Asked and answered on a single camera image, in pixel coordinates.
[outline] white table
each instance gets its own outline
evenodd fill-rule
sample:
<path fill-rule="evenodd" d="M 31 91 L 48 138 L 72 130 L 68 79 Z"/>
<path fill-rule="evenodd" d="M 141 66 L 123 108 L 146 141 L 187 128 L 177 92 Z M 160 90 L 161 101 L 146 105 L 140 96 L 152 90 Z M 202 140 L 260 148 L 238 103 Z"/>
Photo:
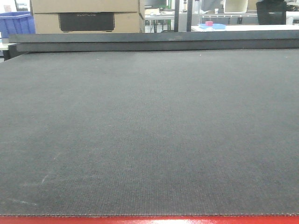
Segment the white table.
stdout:
<path fill-rule="evenodd" d="M 174 20 L 174 14 L 145 15 L 145 20 Z"/>
<path fill-rule="evenodd" d="M 299 12 L 286 12 L 286 24 L 292 25 L 294 20 L 299 20 Z"/>
<path fill-rule="evenodd" d="M 192 31 L 207 32 L 198 26 L 192 26 Z M 229 25 L 225 29 L 215 31 L 250 31 L 250 30 L 299 30 L 299 26 L 294 25 Z"/>
<path fill-rule="evenodd" d="M 203 18 L 243 18 L 257 17 L 257 13 L 221 13 L 221 14 L 199 14 L 199 23 Z"/>
<path fill-rule="evenodd" d="M 291 6 L 299 6 L 299 2 L 287 2 L 286 4 Z"/>
<path fill-rule="evenodd" d="M 0 43 L 0 50 L 8 50 L 8 46 L 13 43 Z"/>

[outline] textured mat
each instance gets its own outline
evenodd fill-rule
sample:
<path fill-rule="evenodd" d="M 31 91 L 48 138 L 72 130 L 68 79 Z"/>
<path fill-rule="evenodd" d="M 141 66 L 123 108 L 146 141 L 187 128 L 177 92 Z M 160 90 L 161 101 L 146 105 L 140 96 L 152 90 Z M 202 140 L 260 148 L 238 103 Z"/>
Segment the textured mat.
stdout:
<path fill-rule="evenodd" d="M 0 64 L 0 215 L 299 214 L 299 50 Z"/>

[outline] metal pole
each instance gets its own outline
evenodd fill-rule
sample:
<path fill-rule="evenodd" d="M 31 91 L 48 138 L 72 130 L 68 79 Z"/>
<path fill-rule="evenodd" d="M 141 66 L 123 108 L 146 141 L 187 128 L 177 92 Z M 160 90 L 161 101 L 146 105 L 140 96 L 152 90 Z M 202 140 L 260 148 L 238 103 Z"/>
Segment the metal pole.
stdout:
<path fill-rule="evenodd" d="M 201 21 L 202 21 L 201 10 L 202 10 L 202 0 L 199 0 L 199 9 L 198 9 L 199 24 L 201 24 Z"/>
<path fill-rule="evenodd" d="M 15 4 L 15 8 L 17 9 L 17 11 L 19 11 L 19 10 L 18 10 L 17 0 L 14 0 L 14 4 Z"/>
<path fill-rule="evenodd" d="M 178 32 L 179 0 L 175 0 L 174 13 L 174 32 Z"/>
<path fill-rule="evenodd" d="M 191 32 L 192 11 L 193 11 L 193 0 L 188 0 L 188 8 L 187 8 L 187 32 Z"/>

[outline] felt conveyor belt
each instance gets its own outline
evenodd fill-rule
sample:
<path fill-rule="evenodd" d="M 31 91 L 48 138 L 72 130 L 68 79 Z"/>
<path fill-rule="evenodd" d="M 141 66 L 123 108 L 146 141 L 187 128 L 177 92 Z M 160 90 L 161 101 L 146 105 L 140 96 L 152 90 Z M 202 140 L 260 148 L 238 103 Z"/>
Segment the felt conveyor belt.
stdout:
<path fill-rule="evenodd" d="M 299 215 L 299 50 L 0 63 L 0 216 Z"/>

